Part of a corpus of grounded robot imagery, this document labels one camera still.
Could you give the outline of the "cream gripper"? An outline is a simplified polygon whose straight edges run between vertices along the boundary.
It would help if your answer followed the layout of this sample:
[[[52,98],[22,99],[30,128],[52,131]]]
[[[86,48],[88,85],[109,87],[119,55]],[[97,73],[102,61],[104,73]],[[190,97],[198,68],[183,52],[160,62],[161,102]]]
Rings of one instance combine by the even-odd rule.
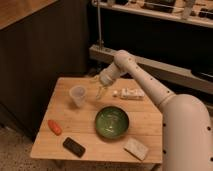
[[[112,78],[112,76],[106,70],[103,70],[100,72],[99,75],[92,77],[90,82],[91,83],[100,82],[103,85],[98,88],[98,92],[96,95],[96,99],[100,100],[107,92],[106,86],[111,86],[115,82],[115,80]]]

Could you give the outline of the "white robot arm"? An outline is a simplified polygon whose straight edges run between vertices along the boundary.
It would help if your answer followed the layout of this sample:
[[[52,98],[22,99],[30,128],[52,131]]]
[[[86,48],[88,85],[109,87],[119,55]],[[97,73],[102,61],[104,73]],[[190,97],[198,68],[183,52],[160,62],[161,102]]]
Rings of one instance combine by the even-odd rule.
[[[98,76],[111,86],[130,74],[163,115],[162,171],[213,171],[213,125],[204,103],[188,94],[175,94],[143,70],[125,50],[113,54],[113,62]]]

